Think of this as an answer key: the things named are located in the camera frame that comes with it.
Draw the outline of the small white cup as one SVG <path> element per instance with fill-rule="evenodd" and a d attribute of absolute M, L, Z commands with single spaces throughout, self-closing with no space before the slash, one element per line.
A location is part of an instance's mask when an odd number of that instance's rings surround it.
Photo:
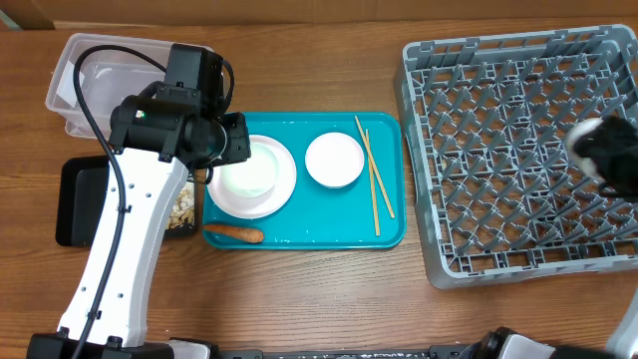
<path fill-rule="evenodd" d="M 601 118 L 590 118 L 576 124 L 566 135 L 565 148 L 569 158 L 588 177 L 603 181 L 597 165 L 591 158 L 593 132 L 603 123 Z"/>

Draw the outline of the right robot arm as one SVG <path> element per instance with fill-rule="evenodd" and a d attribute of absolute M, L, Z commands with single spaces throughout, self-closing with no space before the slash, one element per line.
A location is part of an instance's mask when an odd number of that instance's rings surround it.
<path fill-rule="evenodd" d="M 589 177 L 600 180 L 603 197 L 637 201 L 637 128 L 615 115 L 587 119 L 567 133 L 569 157 Z M 575 346 L 550 346 L 506 328 L 466 347 L 460 359 L 580 359 L 637 356 L 637 300 L 607 341 L 603 351 Z"/>

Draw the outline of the white bowl with food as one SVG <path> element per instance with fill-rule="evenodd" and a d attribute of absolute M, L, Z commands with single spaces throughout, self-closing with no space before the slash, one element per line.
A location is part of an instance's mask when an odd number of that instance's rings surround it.
<path fill-rule="evenodd" d="M 274 152 L 266 145 L 250 145 L 250 157 L 243 163 L 223 166 L 220 179 L 235 195 L 245 198 L 261 196 L 278 180 L 279 164 Z"/>

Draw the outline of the large white bowl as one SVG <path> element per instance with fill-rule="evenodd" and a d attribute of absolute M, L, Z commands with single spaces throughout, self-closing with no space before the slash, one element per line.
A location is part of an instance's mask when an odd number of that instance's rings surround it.
<path fill-rule="evenodd" d="M 305 167 L 319 184 L 341 188 L 354 182 L 364 167 L 359 143 L 343 133 L 326 133 L 311 142 L 305 154 Z"/>

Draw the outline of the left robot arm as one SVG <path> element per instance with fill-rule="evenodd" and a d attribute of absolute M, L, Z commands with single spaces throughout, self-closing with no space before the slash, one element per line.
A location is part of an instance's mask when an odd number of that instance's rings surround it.
<path fill-rule="evenodd" d="M 198 46 L 175 43 L 164 78 L 126 97 L 104 136 L 84 99 L 78 104 L 110 163 L 103 210 L 78 288 L 51 334 L 35 334 L 30 358 L 216 358 L 216 345 L 194 339 L 147 341 L 150 289 L 172 207 L 190 174 L 250 156 L 245 117 L 229 111 L 229 63 Z"/>

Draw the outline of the rice and food scraps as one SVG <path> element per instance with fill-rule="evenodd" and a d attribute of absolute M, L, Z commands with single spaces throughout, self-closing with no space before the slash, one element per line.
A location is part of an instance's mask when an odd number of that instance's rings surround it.
<path fill-rule="evenodd" d="M 192 182 L 187 182 L 172 207 L 167 228 L 169 230 L 193 229 L 195 210 L 195 187 Z"/>

